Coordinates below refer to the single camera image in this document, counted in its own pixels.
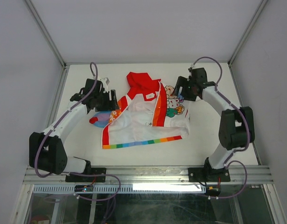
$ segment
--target white wall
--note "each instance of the white wall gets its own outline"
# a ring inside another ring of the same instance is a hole
[[[0,1],[0,223],[9,223],[61,67],[23,0]]]
[[[233,65],[254,112],[256,146],[287,215],[287,0],[271,0]]]
[[[66,62],[227,62],[260,0],[32,0]]]

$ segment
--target red trim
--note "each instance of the red trim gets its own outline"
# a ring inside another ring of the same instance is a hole
[[[102,142],[103,142],[103,146],[104,145],[109,145],[109,133],[108,133],[108,127],[109,125],[107,125],[104,130],[103,130],[103,139],[102,139]]]
[[[164,126],[166,111],[167,111],[167,97],[166,97],[166,91],[162,84],[161,84],[161,89],[160,89],[160,95],[161,95],[161,99],[160,99],[161,108],[160,108],[160,113],[159,113],[159,117],[157,120],[157,126]]]
[[[182,139],[182,137],[181,137],[180,135],[178,135],[178,136],[175,136],[174,138],[175,138],[175,140],[179,140],[179,139]]]
[[[161,110],[160,101],[161,101],[161,94],[159,94],[159,98],[157,100],[156,107],[154,109],[153,126],[157,126],[157,122],[158,122],[158,118],[159,118],[160,110]]]
[[[127,101],[125,96],[122,97],[120,99],[120,101],[121,101],[121,108],[120,108],[120,110],[123,112],[128,107],[128,101]]]
[[[136,88],[131,88],[129,90],[129,92],[127,93],[127,95],[129,96],[130,99],[134,99],[136,94],[137,94],[137,89]]]

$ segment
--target rainbow stripe trim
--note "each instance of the rainbow stripe trim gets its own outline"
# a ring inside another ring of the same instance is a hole
[[[141,146],[141,145],[150,145],[155,143],[161,143],[166,141],[174,141],[182,139],[180,135],[163,138],[163,139],[154,139],[154,140],[148,140],[148,141],[135,141],[130,143],[123,143],[123,144],[116,144],[116,145],[103,145],[103,149],[113,149],[113,148],[125,148],[125,147],[131,147],[131,146]]]

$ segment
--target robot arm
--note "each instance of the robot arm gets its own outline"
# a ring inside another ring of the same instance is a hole
[[[223,177],[222,181],[230,181],[225,169],[225,161],[237,150],[240,150],[247,142],[246,128],[238,113],[216,91],[215,83],[208,82],[204,68],[189,68],[189,78],[178,77],[175,86],[175,95],[183,96],[184,100],[196,101],[199,97],[208,102],[221,116],[219,128],[219,145],[215,152],[204,162],[202,169],[193,170],[192,181],[216,182]],[[254,141],[253,112],[250,107],[240,107],[249,127],[250,142]]]
[[[76,124],[94,108],[96,111],[113,111],[119,109],[115,90],[108,91],[108,78],[98,79],[95,88],[92,89],[95,80],[87,79],[85,87],[79,93],[74,94],[66,111],[41,133],[32,133],[29,137],[29,164],[35,167],[35,158],[43,139],[43,147],[37,161],[38,169],[54,174],[62,172],[87,173],[91,169],[90,161],[69,157],[66,155],[63,143]]]

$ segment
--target cartoon character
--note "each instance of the cartoon character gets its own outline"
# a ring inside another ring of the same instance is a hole
[[[167,108],[177,108],[180,106],[180,100],[176,99],[167,99]]]
[[[120,114],[121,114],[120,110],[112,111],[110,114],[109,123],[113,122],[116,118],[118,118]]]
[[[182,114],[185,110],[185,107],[183,105],[180,105],[176,108],[177,114]]]
[[[165,86],[167,100],[168,99],[176,99],[177,98],[177,96],[172,94],[174,90],[175,89],[171,85]]]
[[[177,96],[177,98],[180,100],[180,103],[184,102],[184,97],[182,97],[181,94],[179,94],[179,95]]]
[[[168,108],[166,111],[166,116],[173,118],[175,115],[177,115],[177,110],[174,108]]]

